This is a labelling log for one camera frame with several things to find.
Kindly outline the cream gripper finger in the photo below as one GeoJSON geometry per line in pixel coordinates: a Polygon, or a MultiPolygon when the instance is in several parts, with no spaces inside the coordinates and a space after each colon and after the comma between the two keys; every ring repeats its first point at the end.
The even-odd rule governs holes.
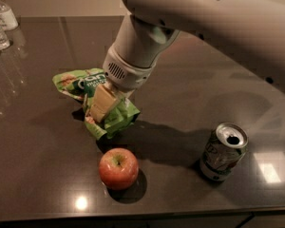
{"type": "Polygon", "coordinates": [[[119,91],[119,95],[122,98],[129,98],[134,93],[134,91],[135,90],[130,90],[130,91],[127,91],[127,92],[119,91]]]}
{"type": "Polygon", "coordinates": [[[120,100],[119,95],[110,85],[97,85],[90,108],[91,117],[95,122],[100,123],[120,100]]]}

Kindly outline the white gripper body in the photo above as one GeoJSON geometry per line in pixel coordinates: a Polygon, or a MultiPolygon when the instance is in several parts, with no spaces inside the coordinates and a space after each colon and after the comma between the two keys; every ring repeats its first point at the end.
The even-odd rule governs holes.
{"type": "Polygon", "coordinates": [[[122,92],[140,88],[149,78],[153,67],[137,67],[127,63],[111,46],[103,64],[106,78],[122,92]]]}

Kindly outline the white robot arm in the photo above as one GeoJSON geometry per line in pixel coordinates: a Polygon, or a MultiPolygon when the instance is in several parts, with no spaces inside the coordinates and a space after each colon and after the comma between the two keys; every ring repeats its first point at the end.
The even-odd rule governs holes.
{"type": "Polygon", "coordinates": [[[191,33],[285,93],[285,5],[270,0],[122,0],[128,13],[90,108],[101,122],[150,76],[161,53],[191,33]]]}

